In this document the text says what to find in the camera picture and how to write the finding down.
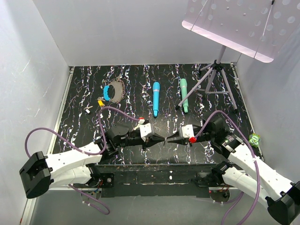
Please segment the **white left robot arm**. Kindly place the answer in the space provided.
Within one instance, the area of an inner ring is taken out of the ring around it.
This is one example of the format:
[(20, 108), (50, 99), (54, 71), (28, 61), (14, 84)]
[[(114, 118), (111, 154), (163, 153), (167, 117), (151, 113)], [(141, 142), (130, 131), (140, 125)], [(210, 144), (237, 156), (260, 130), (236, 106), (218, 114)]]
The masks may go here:
[(154, 132), (150, 123), (129, 130), (124, 125), (114, 125), (100, 137), (80, 149), (45, 155), (38, 151), (28, 159), (19, 174), (28, 199), (39, 197), (49, 189), (68, 184), (88, 187), (108, 186), (108, 175), (100, 175), (95, 164), (118, 155), (118, 148), (142, 146), (143, 149), (164, 141)]

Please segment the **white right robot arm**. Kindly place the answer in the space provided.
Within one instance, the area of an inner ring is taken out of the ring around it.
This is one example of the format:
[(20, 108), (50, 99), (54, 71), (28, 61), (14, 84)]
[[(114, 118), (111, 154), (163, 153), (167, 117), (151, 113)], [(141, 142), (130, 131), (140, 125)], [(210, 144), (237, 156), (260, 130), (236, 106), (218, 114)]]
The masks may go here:
[(211, 170), (217, 186), (233, 186), (263, 205), (281, 225), (289, 225), (300, 214), (300, 184), (292, 182), (253, 156), (245, 141), (229, 132), (220, 117), (207, 126), (185, 125), (170, 137), (169, 143), (188, 145), (209, 141), (226, 161)]

